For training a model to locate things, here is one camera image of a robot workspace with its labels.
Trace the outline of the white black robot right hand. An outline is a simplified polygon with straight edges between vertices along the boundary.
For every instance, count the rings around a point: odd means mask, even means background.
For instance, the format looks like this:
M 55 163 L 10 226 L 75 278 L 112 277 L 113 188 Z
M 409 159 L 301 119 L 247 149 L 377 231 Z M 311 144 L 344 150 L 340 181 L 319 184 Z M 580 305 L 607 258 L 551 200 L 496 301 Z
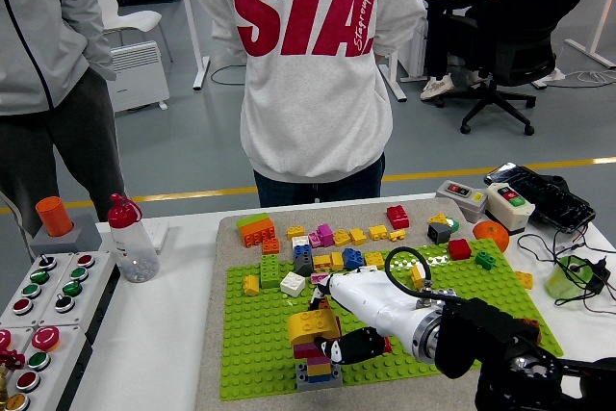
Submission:
M 337 340 L 318 336 L 315 346 L 333 363 L 356 364 L 383 354 L 385 338 L 394 336 L 417 360 L 434 362 L 442 309 L 420 307 L 419 300 L 398 289 L 382 270 L 330 274 L 316 287 L 309 308 L 330 295 L 364 327 Z

